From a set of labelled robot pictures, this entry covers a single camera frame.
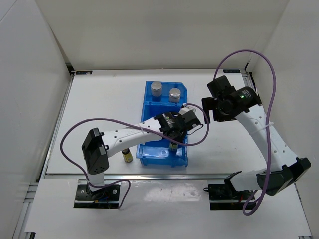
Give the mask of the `small yellow bottle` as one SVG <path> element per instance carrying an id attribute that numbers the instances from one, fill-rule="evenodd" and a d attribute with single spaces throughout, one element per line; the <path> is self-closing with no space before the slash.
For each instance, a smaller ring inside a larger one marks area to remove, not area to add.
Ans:
<path id="1" fill-rule="evenodd" d="M 129 148 L 122 150 L 122 156 L 126 163 L 131 163 L 133 161 L 133 156 Z"/>
<path id="2" fill-rule="evenodd" d="M 169 151 L 171 152 L 177 152 L 177 149 L 178 149 L 178 145 L 176 143 L 170 143 L 169 144 Z"/>

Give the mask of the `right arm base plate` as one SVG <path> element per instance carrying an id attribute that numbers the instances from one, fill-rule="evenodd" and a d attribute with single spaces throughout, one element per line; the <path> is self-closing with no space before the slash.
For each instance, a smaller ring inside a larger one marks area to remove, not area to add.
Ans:
<path id="1" fill-rule="evenodd" d="M 203 188 L 208 193 L 211 211 L 242 210 L 252 191 L 231 192 L 225 184 L 208 184 Z"/>

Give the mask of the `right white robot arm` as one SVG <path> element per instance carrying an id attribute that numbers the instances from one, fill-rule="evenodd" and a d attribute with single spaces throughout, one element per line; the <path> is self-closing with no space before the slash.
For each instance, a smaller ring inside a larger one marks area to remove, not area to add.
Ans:
<path id="1" fill-rule="evenodd" d="M 266 113 L 256 92 L 248 86 L 239 90 L 221 76 L 207 87 L 211 97 L 202 98 L 204 111 L 213 112 L 217 122 L 238 121 L 249 133 L 265 161 L 270 161 L 266 194 L 274 196 L 298 181 L 311 167 L 307 158 L 299 158 L 282 140 Z"/>

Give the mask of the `silver-lid shaker blue label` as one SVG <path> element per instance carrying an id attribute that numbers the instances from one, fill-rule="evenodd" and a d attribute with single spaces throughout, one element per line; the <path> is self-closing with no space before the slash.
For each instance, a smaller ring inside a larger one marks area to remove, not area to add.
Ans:
<path id="1" fill-rule="evenodd" d="M 171 88 L 169 91 L 169 101 L 172 103 L 179 103 L 181 97 L 181 90 L 179 88 Z"/>
<path id="2" fill-rule="evenodd" d="M 159 81 L 153 81 L 151 83 L 151 95 L 152 100 L 159 102 L 162 96 L 162 83 Z"/>

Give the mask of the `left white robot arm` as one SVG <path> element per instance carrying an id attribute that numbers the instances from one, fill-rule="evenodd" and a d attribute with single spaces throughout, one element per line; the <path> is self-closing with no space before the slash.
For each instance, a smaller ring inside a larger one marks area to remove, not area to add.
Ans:
<path id="1" fill-rule="evenodd" d="M 102 174 L 109 168 L 109 158 L 130 147 L 160 141 L 165 136 L 183 143 L 189 131 L 200 125 L 195 112 L 188 108 L 180 112 L 158 114 L 148 120 L 120 130 L 102 133 L 98 128 L 89 131 L 82 152 L 88 175 L 87 193 L 93 199 L 103 197 L 105 188 Z"/>

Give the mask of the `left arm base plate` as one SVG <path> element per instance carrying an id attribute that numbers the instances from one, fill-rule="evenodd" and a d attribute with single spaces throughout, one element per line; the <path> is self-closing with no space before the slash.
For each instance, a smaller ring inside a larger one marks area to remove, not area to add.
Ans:
<path id="1" fill-rule="evenodd" d="M 78 209 L 117 209 L 120 199 L 120 184 L 91 192 L 87 184 L 78 184 L 74 208 Z"/>

